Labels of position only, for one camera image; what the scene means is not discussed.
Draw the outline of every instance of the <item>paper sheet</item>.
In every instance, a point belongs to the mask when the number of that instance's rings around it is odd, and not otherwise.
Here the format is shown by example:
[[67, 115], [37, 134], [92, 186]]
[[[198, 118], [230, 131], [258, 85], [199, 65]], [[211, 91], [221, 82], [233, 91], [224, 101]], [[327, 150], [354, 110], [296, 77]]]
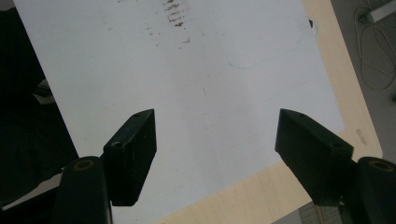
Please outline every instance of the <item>paper sheet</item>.
[[152, 223], [280, 161], [280, 108], [343, 128], [300, 0], [15, 0], [80, 157], [154, 108]]

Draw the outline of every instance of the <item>light wood surface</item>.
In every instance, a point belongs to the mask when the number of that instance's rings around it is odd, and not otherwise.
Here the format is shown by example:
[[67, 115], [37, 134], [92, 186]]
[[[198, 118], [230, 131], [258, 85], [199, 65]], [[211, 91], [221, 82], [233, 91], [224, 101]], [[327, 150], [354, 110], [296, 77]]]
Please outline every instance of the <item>light wood surface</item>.
[[[331, 1], [303, 2], [308, 17], [318, 25], [319, 50], [344, 119], [339, 136], [355, 148], [355, 161], [382, 157]], [[289, 168], [278, 162], [158, 223], [271, 223], [310, 201]]]

